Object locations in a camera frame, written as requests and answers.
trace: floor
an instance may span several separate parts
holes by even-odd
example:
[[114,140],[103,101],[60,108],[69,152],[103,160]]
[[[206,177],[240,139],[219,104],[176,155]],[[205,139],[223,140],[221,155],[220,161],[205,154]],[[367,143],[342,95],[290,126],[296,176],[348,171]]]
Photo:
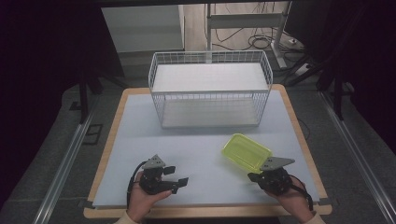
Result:
[[[257,4],[246,4],[243,7],[235,4],[224,4],[217,5],[217,11],[227,13],[230,10],[232,13],[236,13],[237,9],[242,8],[251,12],[257,10],[256,6]],[[274,11],[280,9],[279,6],[274,7]],[[269,4],[264,10],[272,11],[272,5]],[[185,6],[185,15],[185,49],[204,50],[204,6]],[[258,32],[264,32],[269,36],[271,34],[270,29],[260,29]],[[255,30],[253,29],[246,29],[223,42],[215,42],[217,38],[216,33],[214,33],[213,40],[214,43],[230,49],[243,49],[248,47],[248,38],[254,33]],[[219,30],[218,32],[219,39],[232,34],[233,31]],[[290,49],[301,48],[301,45],[287,45],[289,42],[286,35],[283,36],[283,39],[282,43],[286,47]],[[285,71],[276,71],[278,67],[274,54],[269,49],[266,50],[270,64],[275,70],[274,83],[282,83],[288,77],[288,74]],[[298,52],[288,54],[288,66],[292,66],[301,56],[302,54]],[[125,73],[125,77],[121,80],[132,87],[147,87],[150,54],[143,52],[139,54],[122,53],[120,54],[120,60]],[[300,121],[306,142],[317,164],[323,185],[331,199],[333,211],[329,216],[323,216],[323,219],[327,223],[388,223],[382,215],[373,193],[362,178],[362,174],[342,135],[332,121],[326,105],[316,90],[315,83],[318,76],[319,74],[294,87],[288,87],[287,92]],[[51,213],[49,223],[112,223],[115,221],[115,219],[87,219],[82,215],[83,204],[90,192],[96,168],[106,143],[106,136],[109,133],[122,94],[122,88],[114,83],[106,79],[101,79],[101,82],[104,85],[104,92],[99,98],[91,122],[91,125],[100,127],[101,137],[98,138],[97,142],[94,135],[86,135],[83,139],[59,200]],[[0,213],[0,223],[32,223],[34,220],[78,126],[79,111],[70,109],[74,102],[78,102],[78,87],[73,87],[64,93],[63,106],[58,118],[31,166],[3,207]],[[394,154],[356,111],[348,96],[343,98],[343,115],[345,125],[360,147],[361,154],[369,162],[384,191],[395,203],[396,177],[393,171],[396,169],[396,158]],[[148,223],[156,221],[163,223],[163,220],[152,220]],[[182,221],[186,220],[172,220],[173,223]],[[193,223],[239,223],[241,221],[277,223],[277,218],[268,222],[264,222],[265,220],[261,218],[250,220],[235,218],[190,219],[188,221]],[[280,223],[296,223],[293,217],[280,217],[279,221]]]

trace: metal rail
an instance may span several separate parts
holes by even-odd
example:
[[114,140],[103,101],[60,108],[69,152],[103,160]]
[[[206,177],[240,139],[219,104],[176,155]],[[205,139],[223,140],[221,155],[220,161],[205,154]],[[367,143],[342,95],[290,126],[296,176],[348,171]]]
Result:
[[353,161],[358,167],[358,170],[361,172],[361,175],[364,181],[366,182],[367,187],[373,194],[379,209],[381,210],[382,214],[385,217],[385,220],[388,223],[395,224],[396,210],[395,210],[395,206],[392,203],[391,198],[385,192],[381,182],[376,178],[375,173],[370,168],[369,163],[364,158],[363,154],[361,153],[358,147],[358,144],[353,139],[345,123],[341,121],[332,110],[332,100],[330,99],[330,97],[321,91],[319,92],[319,96],[322,98],[324,104],[326,105],[330,117],[332,118],[332,121],[334,122],[335,127],[337,128],[337,131],[340,133],[341,137],[343,138]]
[[66,181],[73,166],[73,162],[78,154],[78,150],[81,146],[84,135],[90,126],[98,101],[99,96],[94,95],[90,113],[88,114],[88,117],[85,119],[85,121],[78,125],[76,132],[73,135],[72,141],[70,142],[70,145],[64,154],[64,159],[59,165],[58,171],[56,172],[56,175],[49,186],[49,190],[47,191],[47,194],[44,197],[37,214],[35,215],[35,220],[33,221],[34,224],[46,224],[49,222],[52,211],[58,202],[62,189],[64,188],[64,182]]

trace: sleeve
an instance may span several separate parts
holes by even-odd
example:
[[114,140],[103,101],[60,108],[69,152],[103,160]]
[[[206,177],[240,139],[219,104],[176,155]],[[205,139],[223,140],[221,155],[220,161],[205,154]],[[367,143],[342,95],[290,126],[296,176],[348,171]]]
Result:
[[132,221],[128,215],[126,214],[126,211],[123,213],[122,217],[114,224],[138,224],[134,221]]
[[321,219],[318,213],[315,213],[314,217],[308,222],[305,222],[304,224],[326,224],[326,223],[323,221],[323,219]]

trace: black strap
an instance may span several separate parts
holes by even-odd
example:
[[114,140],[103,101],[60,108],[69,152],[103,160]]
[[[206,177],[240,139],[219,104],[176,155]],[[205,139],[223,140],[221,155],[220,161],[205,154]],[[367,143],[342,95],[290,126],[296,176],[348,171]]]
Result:
[[129,180],[129,185],[128,189],[126,191],[126,208],[129,208],[129,201],[131,200],[131,193],[132,193],[132,188],[134,186],[134,178],[136,177],[137,171],[139,171],[140,167],[142,167],[146,162],[142,161],[136,169],[134,170],[134,174],[132,175],[131,179]]

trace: yellow container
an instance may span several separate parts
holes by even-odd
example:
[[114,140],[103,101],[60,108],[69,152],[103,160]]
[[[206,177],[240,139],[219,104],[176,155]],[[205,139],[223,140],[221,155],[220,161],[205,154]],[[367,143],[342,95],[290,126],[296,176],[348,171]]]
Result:
[[273,155],[269,148],[260,145],[241,133],[234,134],[221,153],[243,169],[255,174],[262,172],[260,167],[262,167],[267,158]]

